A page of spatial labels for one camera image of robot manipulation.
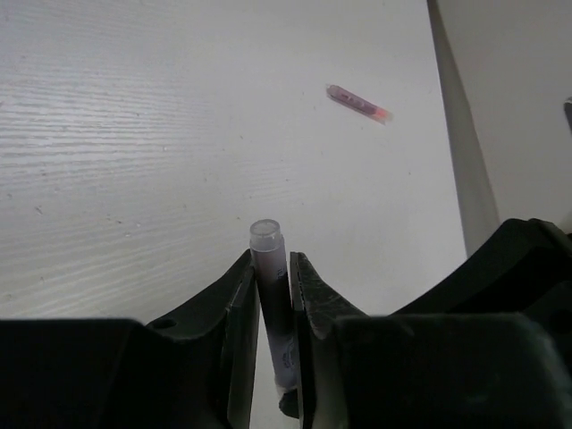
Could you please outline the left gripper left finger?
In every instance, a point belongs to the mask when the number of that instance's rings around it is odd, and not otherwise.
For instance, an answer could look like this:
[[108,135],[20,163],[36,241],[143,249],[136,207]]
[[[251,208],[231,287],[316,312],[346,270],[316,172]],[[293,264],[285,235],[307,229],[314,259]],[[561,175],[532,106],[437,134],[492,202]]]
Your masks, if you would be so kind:
[[250,252],[215,282],[149,324],[169,343],[158,398],[172,428],[247,428],[260,304]]

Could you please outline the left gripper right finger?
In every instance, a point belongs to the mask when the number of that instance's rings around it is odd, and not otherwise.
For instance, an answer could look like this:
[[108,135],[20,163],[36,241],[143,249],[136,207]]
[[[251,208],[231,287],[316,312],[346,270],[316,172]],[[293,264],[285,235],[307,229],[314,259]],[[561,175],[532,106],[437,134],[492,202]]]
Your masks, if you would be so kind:
[[335,325],[365,313],[328,285],[302,252],[290,254],[290,290],[302,428],[347,428],[348,411]]

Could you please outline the purple crayon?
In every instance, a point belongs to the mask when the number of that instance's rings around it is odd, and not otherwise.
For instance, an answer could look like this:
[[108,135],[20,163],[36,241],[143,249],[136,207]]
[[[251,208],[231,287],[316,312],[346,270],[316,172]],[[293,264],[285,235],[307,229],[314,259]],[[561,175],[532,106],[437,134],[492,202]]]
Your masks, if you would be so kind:
[[278,392],[296,388],[294,322],[285,241],[272,219],[254,222],[249,229],[257,290],[265,322],[274,380]]

